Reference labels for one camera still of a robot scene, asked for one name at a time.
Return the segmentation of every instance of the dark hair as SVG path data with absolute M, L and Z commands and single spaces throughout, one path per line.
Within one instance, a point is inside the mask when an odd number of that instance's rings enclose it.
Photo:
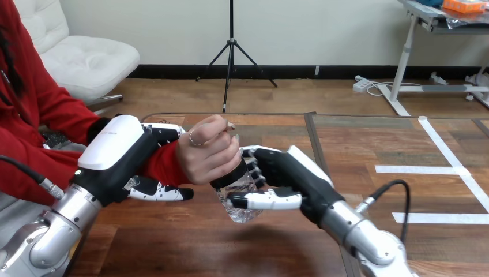
M 9 81 L 14 89 L 14 92 L 17 96 L 22 95 L 22 90 L 24 89 L 24 83 L 18 72 L 14 68 L 14 60 L 12 54 L 9 50 L 9 41 L 3 35 L 3 31 L 6 31 L 4 28 L 0 26 L 0 51 L 3 52 L 3 56 L 5 57 L 5 63 L 7 64 L 7 72 Z

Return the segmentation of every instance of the silver metal robot arm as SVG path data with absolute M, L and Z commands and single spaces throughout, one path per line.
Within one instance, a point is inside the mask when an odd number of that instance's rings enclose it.
M 258 187 L 267 183 L 278 188 L 233 192 L 228 203 L 245 209 L 300 209 L 359 260 L 366 276 L 417 276 L 409 268 L 404 244 L 362 215 L 371 203 L 357 210 L 350 207 L 331 179 L 297 147 L 286 153 L 257 145 L 243 147 L 243 156 L 250 158 L 248 168 Z
M 180 126 L 170 124 L 141 126 L 129 115 L 112 119 L 79 158 L 79 168 L 65 191 L 47 178 L 39 178 L 39 185 L 57 201 L 0 249 L 0 274 L 40 277 L 56 272 L 99 211 L 113 202 L 127 197 L 149 201 L 192 198 L 191 189 L 136 176 L 159 146 L 184 132 Z

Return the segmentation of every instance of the person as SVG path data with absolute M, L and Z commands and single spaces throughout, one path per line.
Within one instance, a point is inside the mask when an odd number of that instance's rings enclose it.
M 0 0 L 0 155 L 28 165 L 65 189 L 77 170 L 81 153 L 47 149 L 39 126 L 46 125 L 74 143 L 88 145 L 109 121 L 56 84 L 44 68 L 13 1 Z M 205 184 L 226 175 L 241 161 L 239 140 L 226 132 L 228 125 L 219 115 L 203 120 L 178 141 L 159 148 L 140 175 L 174 186 Z M 0 176 L 0 192 L 42 205 L 55 200 L 11 164 L 0 161 Z M 14 201 L 0 195 L 2 239 L 13 234 L 16 225 L 11 224 L 12 220 L 26 214 L 25 207 L 17 212 L 8 208 Z

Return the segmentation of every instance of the ring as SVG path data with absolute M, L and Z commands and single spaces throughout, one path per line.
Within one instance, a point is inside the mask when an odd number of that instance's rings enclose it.
M 190 144 L 191 144 L 193 147 L 199 147 L 199 146 L 203 145 L 203 143 L 201 143 L 201 144 L 197 144 L 197 143 L 195 143 L 195 142 L 192 140 L 192 133 L 193 133 L 193 132 L 194 132 L 194 131 L 192 130 L 192 131 L 190 132 L 190 134 L 189 134 Z

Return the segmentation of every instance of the woman's hand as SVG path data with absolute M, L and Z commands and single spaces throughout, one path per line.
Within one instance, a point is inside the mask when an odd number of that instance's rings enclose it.
M 234 128 L 220 115 L 213 115 L 180 137 L 176 155 L 193 184 L 214 181 L 230 173 L 241 162 L 239 136 L 231 137 L 227 132 Z

